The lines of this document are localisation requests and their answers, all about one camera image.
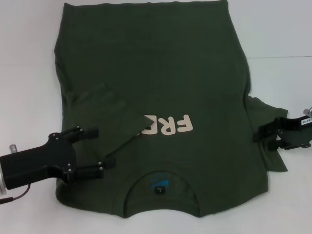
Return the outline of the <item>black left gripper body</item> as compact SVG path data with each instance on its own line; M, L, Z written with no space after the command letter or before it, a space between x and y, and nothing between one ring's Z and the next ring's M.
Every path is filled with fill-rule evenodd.
M77 168L72 142L61 134L50 134L39 147L0 157L6 189L11 190L49 178L72 183Z

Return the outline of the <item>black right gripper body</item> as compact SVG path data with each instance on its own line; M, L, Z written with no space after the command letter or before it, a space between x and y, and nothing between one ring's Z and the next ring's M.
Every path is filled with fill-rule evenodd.
M279 130L277 135L287 135L291 139L291 143L296 148L309 148L312 146L312 118L308 116L300 118L285 118L280 119Z

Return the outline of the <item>dark green FREE t-shirt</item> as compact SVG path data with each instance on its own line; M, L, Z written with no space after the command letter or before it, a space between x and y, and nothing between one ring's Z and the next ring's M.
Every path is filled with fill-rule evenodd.
M287 170L258 127L285 109L249 95L227 0L64 4L55 46L62 127L99 129L74 145L79 165L116 164L56 197L128 218L166 209L196 217L239 206Z

